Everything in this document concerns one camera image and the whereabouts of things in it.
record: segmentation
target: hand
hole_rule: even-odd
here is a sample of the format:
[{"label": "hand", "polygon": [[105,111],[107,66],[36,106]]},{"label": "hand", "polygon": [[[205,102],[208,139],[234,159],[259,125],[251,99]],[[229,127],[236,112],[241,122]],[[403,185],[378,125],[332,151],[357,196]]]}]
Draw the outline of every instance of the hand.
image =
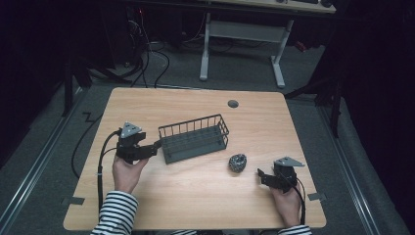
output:
[{"label": "hand", "polygon": [[113,177],[115,189],[131,194],[140,179],[141,171],[149,159],[140,160],[137,164],[128,164],[115,156],[113,163]]},{"label": "hand", "polygon": [[281,189],[269,187],[272,196],[274,196],[277,212],[283,218],[284,224],[287,228],[300,225],[300,206],[301,199],[294,188],[287,193],[283,193]]}]

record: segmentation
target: person's left hand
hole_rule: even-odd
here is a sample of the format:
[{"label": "person's left hand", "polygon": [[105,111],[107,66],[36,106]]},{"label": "person's left hand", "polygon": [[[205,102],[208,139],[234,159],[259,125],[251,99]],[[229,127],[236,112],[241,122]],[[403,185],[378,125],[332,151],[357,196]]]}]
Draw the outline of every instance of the person's left hand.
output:
[{"label": "person's left hand", "polygon": [[140,179],[141,171],[149,159],[140,160],[137,164],[128,164],[115,156],[113,177],[115,190],[131,194]]}]

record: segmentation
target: small round object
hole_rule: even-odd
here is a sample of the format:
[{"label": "small round object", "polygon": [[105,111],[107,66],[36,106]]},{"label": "small round object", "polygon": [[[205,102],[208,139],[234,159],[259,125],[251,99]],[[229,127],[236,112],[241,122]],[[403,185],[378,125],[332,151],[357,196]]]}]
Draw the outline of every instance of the small round object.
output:
[{"label": "small round object", "polygon": [[239,173],[247,165],[247,156],[243,154],[234,155],[229,159],[229,167],[232,171]]},{"label": "small round object", "polygon": [[230,100],[228,101],[228,106],[232,109],[238,108],[239,103],[236,100]]},{"label": "small round object", "polygon": [[326,8],[330,8],[333,5],[331,0],[321,0],[320,3]]}]

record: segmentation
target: person's right hand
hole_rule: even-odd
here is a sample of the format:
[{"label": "person's right hand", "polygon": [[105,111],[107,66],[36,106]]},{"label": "person's right hand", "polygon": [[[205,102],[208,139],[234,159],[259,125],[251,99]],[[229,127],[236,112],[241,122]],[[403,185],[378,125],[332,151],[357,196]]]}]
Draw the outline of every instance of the person's right hand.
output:
[{"label": "person's right hand", "polygon": [[300,207],[301,199],[294,188],[287,193],[281,189],[269,187],[272,196],[274,196],[277,212],[283,218],[286,228],[300,225]]}]

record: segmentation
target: wooden table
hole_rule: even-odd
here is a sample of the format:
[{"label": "wooden table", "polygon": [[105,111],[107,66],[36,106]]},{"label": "wooden table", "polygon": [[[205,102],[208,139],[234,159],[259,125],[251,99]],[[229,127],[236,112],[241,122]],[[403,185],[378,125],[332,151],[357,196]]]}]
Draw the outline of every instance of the wooden table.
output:
[{"label": "wooden table", "polygon": [[[238,108],[228,107],[236,100]],[[74,192],[82,206],[70,205],[64,226],[91,230],[98,222],[97,165],[105,139],[126,121],[143,128],[147,138],[159,139],[158,127],[221,114],[229,128],[226,150],[165,164],[162,149],[151,157],[133,192],[139,200],[134,229],[265,229],[283,227],[268,187],[259,183],[256,169],[272,174],[273,161],[289,156],[305,164],[296,167],[306,194],[315,193],[286,101],[277,92],[116,88],[109,100]],[[117,138],[109,144],[115,146]],[[236,154],[248,157],[247,167],[234,173],[228,167]],[[114,152],[103,161],[104,195],[114,189]],[[326,223],[320,202],[306,199],[306,224]]]}]

